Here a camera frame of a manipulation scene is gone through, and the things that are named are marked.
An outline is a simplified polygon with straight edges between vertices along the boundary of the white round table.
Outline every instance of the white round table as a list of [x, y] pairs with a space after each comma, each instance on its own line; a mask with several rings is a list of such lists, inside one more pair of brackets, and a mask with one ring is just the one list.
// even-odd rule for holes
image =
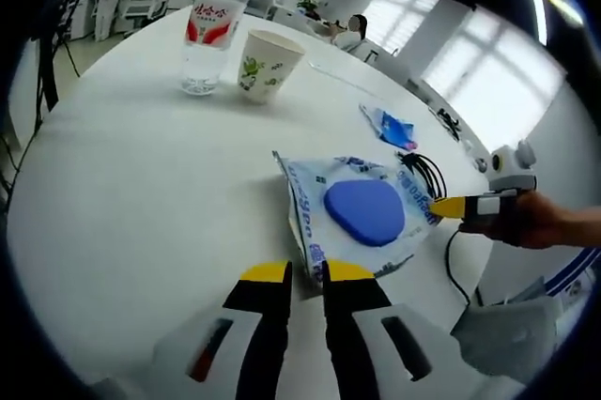
[[[360, 114], [360, 102], [415, 124], [418, 150], [440, 167], [450, 195], [487, 188], [461, 146], [408, 91], [276, 23], [245, 16], [223, 86], [211, 97], [187, 96], [178, 72], [188, 14], [152, 24], [88, 70], [45, 120], [17, 180], [8, 216], [12, 260], [43, 329], [87, 381], [149, 361], [158, 339], [220, 305], [250, 266], [300, 261], [273, 149], [291, 158], [353, 155], [398, 164], [395, 148]], [[270, 106], [246, 104], [236, 93], [250, 28], [293, 38], [307, 51]], [[443, 262], [455, 229], [444, 221], [413, 259], [380, 280], [391, 301], [408, 303], [447, 331], [465, 309]], [[486, 238], [455, 240], [452, 269], [468, 293], [490, 251]], [[320, 298], [297, 303], [306, 297], [300, 275], [293, 301], [305, 313], [296, 315], [319, 317]], [[293, 331], [296, 315], [291, 348], [311, 358], [317, 344]], [[329, 363], [327, 349], [321, 354]]]

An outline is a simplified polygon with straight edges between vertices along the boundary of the window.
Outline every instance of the window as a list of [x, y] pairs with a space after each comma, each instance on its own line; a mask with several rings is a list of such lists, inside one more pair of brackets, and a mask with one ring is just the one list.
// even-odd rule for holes
[[424, 80], [461, 115], [488, 151], [528, 137], [563, 82], [538, 42], [478, 9], [447, 43]]
[[363, 13], [367, 38], [386, 52], [403, 49], [439, 0], [372, 0]]

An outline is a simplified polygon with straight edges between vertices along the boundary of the blue object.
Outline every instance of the blue object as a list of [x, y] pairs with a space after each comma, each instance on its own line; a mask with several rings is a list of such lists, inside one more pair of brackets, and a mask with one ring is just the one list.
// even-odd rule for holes
[[368, 108], [362, 104], [359, 108], [380, 140], [409, 151], [417, 148], [413, 141], [414, 126], [411, 123], [394, 118], [378, 108]]
[[330, 216], [359, 243], [382, 247], [405, 227], [405, 209], [393, 186], [378, 179], [339, 181], [324, 196]]

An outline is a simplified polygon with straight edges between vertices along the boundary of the water bottle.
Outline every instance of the water bottle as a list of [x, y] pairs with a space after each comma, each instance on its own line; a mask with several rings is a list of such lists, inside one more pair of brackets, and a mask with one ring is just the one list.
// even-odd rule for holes
[[248, 0], [194, 0], [186, 28], [182, 88], [208, 95], [217, 86], [227, 50]]

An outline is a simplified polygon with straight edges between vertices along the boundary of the white paper cup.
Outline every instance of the white paper cup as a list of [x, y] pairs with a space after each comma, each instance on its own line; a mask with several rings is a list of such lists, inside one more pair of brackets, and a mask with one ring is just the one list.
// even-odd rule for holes
[[304, 56], [304, 49], [289, 38], [269, 31], [248, 33], [238, 74], [245, 98], [257, 104], [272, 100]]

